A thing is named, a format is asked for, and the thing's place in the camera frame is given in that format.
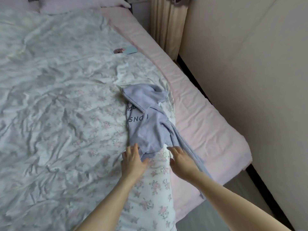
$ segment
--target floral pattern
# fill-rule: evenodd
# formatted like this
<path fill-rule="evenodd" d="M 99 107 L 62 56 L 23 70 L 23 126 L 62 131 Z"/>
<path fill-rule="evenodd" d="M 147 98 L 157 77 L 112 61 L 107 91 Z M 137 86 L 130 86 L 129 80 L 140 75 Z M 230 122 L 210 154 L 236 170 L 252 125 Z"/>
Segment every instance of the floral pattern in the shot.
<path fill-rule="evenodd" d="M 174 123 L 170 87 L 142 53 L 113 53 L 131 44 L 93 9 L 1 11 L 0 42 L 2 230 L 72 230 L 121 176 L 128 142 L 121 87 L 162 86 L 161 106 Z M 131 191 L 116 230 L 165 230 L 166 221 L 175 229 L 168 168 L 165 146 Z"/>

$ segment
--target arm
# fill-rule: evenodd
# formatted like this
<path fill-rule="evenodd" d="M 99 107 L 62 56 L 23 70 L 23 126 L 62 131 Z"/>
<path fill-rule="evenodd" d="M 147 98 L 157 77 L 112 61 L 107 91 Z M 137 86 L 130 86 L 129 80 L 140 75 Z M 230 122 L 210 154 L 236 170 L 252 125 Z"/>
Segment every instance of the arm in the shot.
<path fill-rule="evenodd" d="M 122 154 L 122 176 L 113 190 L 88 215 L 76 231 L 114 231 L 129 192 L 145 172 L 148 159 L 141 162 L 138 145 L 127 147 Z"/>
<path fill-rule="evenodd" d="M 194 161 L 179 147 L 168 148 L 173 172 L 202 191 L 233 231 L 290 231 L 269 214 L 200 172 Z"/>

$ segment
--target folded garment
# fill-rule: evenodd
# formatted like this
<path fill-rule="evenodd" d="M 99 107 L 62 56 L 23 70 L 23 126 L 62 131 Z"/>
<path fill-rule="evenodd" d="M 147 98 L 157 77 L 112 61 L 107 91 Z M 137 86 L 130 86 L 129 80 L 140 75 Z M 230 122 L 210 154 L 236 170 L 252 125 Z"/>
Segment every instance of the folded garment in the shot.
<path fill-rule="evenodd" d="M 126 110 L 129 144 L 138 143 L 142 161 L 152 158 L 164 143 L 179 146 L 195 161 L 200 171 L 210 176 L 202 159 L 194 154 L 159 106 L 159 102 L 166 100 L 166 91 L 153 84 L 136 84 L 123 88 L 123 95 L 129 101 Z"/>

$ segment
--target beige curtain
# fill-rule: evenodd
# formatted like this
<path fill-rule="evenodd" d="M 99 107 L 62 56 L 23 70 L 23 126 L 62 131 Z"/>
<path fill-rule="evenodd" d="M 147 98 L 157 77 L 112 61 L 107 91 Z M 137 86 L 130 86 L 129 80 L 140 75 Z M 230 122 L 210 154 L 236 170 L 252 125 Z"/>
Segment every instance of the beige curtain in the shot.
<path fill-rule="evenodd" d="M 182 40 L 187 6 L 175 6 L 169 0 L 152 0 L 151 35 L 160 47 L 176 60 Z"/>

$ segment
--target wall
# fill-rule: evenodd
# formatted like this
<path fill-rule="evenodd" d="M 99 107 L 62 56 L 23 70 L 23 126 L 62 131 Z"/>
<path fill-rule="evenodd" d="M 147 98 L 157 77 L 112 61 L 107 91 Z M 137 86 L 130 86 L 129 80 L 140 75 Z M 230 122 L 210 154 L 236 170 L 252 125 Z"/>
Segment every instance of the wall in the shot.
<path fill-rule="evenodd" d="M 180 56 L 308 230 L 308 0 L 192 0 Z"/>

